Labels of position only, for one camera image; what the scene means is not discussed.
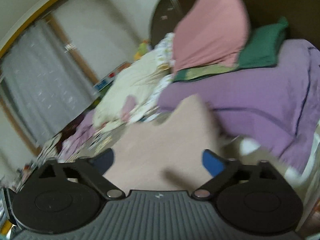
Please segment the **purple crumpled blanket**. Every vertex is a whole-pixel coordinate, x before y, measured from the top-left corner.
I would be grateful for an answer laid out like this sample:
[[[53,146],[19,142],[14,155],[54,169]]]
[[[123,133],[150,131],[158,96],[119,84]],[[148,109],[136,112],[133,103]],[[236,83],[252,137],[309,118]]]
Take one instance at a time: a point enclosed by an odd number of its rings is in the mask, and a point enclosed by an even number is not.
[[[76,128],[75,133],[62,143],[62,150],[59,154],[60,161],[66,161],[94,135],[93,115],[94,110],[89,111]]]

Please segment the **yellow plush toy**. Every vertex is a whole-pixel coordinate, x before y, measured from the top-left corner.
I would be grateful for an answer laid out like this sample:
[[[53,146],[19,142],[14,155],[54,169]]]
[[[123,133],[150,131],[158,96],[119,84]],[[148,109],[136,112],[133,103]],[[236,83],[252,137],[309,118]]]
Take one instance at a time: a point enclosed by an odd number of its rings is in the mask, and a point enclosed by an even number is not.
[[[143,42],[138,46],[137,52],[134,55],[134,60],[139,60],[142,56],[150,51],[150,44],[148,40],[143,40]]]

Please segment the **pink knitted sweater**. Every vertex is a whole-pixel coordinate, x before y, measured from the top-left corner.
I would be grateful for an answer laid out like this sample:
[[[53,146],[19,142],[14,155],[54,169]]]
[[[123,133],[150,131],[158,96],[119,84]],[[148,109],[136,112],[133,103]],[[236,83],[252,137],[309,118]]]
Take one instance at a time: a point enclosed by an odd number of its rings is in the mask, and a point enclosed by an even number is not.
[[[165,122],[130,125],[113,145],[114,163],[104,178],[122,189],[189,192],[210,180],[202,152],[221,153],[219,128],[207,105],[192,95]]]

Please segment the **Mickey Mouse bed blanket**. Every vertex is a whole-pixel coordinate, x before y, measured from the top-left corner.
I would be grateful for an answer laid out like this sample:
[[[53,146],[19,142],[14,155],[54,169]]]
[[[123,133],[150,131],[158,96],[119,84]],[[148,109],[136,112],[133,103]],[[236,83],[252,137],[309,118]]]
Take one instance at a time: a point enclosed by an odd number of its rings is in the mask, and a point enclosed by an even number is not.
[[[121,126],[106,133],[97,131],[66,161],[60,161],[59,154],[62,150],[62,143],[69,137],[65,137],[65,133],[59,133],[44,144],[35,161],[31,161],[30,163],[26,164],[23,169],[19,170],[17,181],[20,184],[23,184],[31,175],[31,172],[35,170],[35,168],[44,164],[44,162],[50,158],[56,159],[60,163],[70,163],[74,162],[80,157],[94,157],[105,149],[111,148],[123,135],[125,129],[126,126],[122,124]]]

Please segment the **pink pillow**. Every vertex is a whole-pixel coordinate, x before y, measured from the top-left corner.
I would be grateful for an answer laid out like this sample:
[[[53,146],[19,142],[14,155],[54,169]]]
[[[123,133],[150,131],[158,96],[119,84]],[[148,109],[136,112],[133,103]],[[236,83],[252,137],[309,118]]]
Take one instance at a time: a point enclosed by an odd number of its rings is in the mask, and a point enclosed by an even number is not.
[[[250,30],[242,0],[196,0],[174,30],[174,72],[220,64],[234,67]]]

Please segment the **grey star curtain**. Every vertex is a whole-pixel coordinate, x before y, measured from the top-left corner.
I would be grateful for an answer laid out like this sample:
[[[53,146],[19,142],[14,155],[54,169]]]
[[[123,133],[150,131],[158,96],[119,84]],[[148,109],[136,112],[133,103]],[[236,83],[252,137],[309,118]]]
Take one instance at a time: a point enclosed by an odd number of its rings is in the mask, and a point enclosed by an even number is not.
[[[38,145],[59,133],[98,97],[44,20],[32,24],[1,59],[19,115]]]

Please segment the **green striped pillow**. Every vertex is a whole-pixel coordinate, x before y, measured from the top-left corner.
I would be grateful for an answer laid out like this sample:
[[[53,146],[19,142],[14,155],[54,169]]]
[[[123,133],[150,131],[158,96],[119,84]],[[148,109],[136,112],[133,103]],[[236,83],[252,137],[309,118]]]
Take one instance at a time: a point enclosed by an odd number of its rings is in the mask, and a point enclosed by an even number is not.
[[[277,23],[254,29],[235,66],[229,68],[221,64],[211,64],[183,69],[174,76],[174,82],[194,82],[205,78],[254,68],[275,67],[281,45],[285,41],[289,22],[281,17]]]

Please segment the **colourful foam play mat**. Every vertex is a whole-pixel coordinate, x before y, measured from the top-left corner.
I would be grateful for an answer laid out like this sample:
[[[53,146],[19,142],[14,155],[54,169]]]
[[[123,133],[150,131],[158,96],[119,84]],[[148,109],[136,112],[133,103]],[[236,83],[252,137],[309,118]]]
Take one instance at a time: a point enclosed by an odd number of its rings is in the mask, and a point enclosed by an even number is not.
[[[103,77],[98,83],[96,83],[94,85],[94,88],[97,91],[101,91],[102,89],[110,85],[122,70],[128,68],[129,66],[131,66],[131,63],[124,62],[123,64],[118,66],[116,69],[112,70],[112,72],[108,73],[105,77]]]

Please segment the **cream quilted duvet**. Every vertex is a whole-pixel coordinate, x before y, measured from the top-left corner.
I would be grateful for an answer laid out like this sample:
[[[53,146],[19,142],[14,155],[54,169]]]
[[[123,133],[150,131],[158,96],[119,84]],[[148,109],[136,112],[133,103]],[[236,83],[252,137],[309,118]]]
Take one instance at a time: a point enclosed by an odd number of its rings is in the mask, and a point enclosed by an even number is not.
[[[161,79],[168,74],[168,63],[158,61],[156,51],[146,53],[141,59],[122,70],[99,102],[93,114],[93,127],[108,132],[123,121],[121,110],[128,96],[135,99],[138,110],[152,94]]]

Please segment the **dark wooden headboard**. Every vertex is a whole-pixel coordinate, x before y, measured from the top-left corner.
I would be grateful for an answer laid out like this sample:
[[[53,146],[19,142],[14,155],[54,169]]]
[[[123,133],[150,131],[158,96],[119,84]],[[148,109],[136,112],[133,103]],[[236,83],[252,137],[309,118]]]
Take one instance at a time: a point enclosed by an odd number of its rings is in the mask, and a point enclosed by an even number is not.
[[[150,24],[150,41],[155,46],[172,32],[196,0],[159,0]],[[289,22],[288,38],[302,38],[319,47],[319,0],[243,0],[251,26]]]

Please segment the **purple pillow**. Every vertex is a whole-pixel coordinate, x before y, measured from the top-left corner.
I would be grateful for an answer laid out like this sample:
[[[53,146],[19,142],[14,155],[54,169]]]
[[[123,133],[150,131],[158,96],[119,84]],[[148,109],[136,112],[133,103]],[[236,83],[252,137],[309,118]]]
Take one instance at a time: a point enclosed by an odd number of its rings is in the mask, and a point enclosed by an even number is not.
[[[286,40],[273,68],[240,70],[193,82],[175,82],[158,100],[173,111],[197,94],[222,130],[256,140],[302,173],[319,122],[319,50],[307,40]]]

